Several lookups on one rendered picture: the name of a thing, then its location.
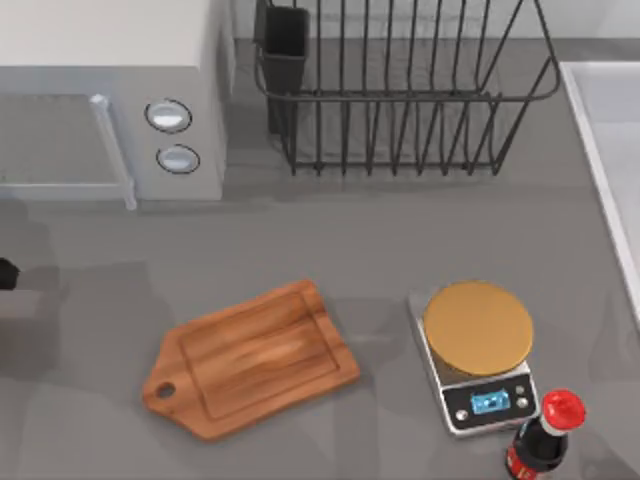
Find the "small round microwave knob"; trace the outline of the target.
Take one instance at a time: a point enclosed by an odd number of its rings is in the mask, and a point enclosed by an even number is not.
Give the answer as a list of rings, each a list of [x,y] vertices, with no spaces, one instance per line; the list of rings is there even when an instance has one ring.
[[[156,153],[157,164],[173,175],[189,175],[200,166],[200,156],[192,148],[176,144]]]

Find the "wooden cutting board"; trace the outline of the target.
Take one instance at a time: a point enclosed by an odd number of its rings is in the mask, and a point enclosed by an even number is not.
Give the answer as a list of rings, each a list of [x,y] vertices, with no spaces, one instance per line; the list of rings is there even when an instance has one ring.
[[[305,279],[169,330],[142,399],[149,411],[215,441],[359,376],[319,290]]]

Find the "large round microwave knob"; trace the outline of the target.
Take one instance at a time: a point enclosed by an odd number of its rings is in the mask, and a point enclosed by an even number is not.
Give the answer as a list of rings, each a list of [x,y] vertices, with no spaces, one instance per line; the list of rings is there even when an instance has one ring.
[[[177,134],[187,130],[193,119],[189,108],[174,99],[149,103],[145,107],[144,116],[152,128],[166,134]]]

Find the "pale microwave oven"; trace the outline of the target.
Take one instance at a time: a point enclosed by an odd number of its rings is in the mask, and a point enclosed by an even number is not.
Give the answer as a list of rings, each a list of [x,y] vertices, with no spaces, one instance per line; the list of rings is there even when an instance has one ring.
[[[120,200],[89,97],[109,98],[142,201],[217,201],[235,80],[229,0],[0,0],[0,199]],[[192,113],[177,134],[145,107]],[[156,153],[186,145],[199,168],[173,175]]]

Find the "black cutlery holder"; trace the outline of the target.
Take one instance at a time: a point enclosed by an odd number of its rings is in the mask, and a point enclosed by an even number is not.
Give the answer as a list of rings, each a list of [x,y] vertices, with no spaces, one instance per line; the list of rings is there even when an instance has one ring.
[[[310,13],[295,6],[277,6],[272,0],[256,0],[254,42],[258,47],[267,91],[270,134],[287,124],[286,106],[279,96],[298,95],[308,58]]]

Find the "silver kitchen scale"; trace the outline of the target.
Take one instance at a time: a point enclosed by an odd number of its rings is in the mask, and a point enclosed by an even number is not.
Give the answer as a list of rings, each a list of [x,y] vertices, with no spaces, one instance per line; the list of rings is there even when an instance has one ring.
[[[533,320],[514,294],[467,280],[412,291],[407,305],[424,370],[451,434],[517,428],[538,414],[527,363]]]

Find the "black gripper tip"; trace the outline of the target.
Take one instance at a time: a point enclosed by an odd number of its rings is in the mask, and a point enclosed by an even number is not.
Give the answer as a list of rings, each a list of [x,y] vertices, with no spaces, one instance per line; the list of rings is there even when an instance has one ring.
[[[21,270],[10,260],[0,257],[0,290],[13,291],[19,280]]]

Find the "dark bottle with red cap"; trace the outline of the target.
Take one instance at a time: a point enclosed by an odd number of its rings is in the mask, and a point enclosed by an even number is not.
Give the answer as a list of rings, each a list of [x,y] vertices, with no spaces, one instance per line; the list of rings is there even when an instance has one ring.
[[[505,466],[513,480],[541,480],[564,460],[569,433],[586,418],[582,399],[569,389],[543,396],[540,414],[517,431],[506,450]]]

